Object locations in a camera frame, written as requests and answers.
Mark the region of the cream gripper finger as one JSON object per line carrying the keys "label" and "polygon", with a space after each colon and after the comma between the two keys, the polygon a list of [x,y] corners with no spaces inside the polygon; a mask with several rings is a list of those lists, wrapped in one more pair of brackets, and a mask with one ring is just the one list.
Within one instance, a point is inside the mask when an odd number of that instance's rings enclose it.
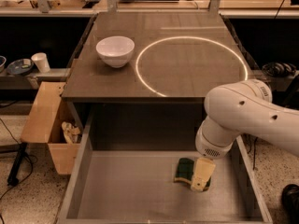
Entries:
{"label": "cream gripper finger", "polygon": [[193,165],[191,189],[193,191],[207,190],[207,184],[215,170],[216,164],[208,158],[198,158]]}

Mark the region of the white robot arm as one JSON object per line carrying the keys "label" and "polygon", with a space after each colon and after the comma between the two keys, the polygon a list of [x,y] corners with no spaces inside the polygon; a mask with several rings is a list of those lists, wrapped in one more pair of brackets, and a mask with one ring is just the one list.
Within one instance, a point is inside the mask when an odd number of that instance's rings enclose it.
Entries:
{"label": "white robot arm", "polygon": [[200,157],[195,161],[191,189],[202,191],[242,133],[254,135],[299,156],[299,111],[274,105],[269,87],[249,79],[216,87],[204,101],[206,118],[195,137]]}

